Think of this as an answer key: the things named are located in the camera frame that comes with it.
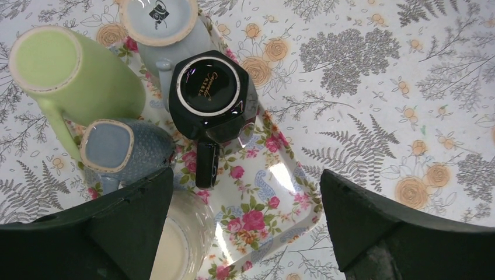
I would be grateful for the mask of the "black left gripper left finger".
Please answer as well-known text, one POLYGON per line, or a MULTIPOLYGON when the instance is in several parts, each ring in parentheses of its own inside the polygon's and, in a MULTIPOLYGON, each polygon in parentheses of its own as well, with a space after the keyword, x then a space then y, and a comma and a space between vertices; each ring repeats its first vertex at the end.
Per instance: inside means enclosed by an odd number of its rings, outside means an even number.
POLYGON ((149 279, 173 193, 163 169, 100 198, 1 226, 2 279, 149 279))

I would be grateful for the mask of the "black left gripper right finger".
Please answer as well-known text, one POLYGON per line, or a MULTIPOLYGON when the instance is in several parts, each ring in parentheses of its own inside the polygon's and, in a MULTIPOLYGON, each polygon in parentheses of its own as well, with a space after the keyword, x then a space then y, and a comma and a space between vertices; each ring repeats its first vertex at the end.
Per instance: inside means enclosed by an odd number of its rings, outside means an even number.
POLYGON ((494 229, 404 206, 324 170, 320 191, 347 279, 493 279, 494 229))

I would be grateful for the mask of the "cream white mug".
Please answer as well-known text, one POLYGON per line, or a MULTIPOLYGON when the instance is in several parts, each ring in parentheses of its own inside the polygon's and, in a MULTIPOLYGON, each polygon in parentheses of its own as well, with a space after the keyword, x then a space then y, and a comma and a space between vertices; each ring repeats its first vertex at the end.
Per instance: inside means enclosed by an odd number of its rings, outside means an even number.
POLYGON ((195 194, 175 190, 150 278, 195 279, 214 237, 211 207, 195 194))

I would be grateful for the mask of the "light grey-blue mug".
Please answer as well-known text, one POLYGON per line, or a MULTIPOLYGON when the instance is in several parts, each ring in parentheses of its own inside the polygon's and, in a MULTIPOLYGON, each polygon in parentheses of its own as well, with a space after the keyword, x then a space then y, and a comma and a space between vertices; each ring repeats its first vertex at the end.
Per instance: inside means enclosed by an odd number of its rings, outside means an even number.
POLYGON ((129 36, 137 42, 147 70, 161 90, 169 109, 170 82, 175 65, 214 49, 207 27, 198 15, 194 0, 123 1, 120 19, 129 36))

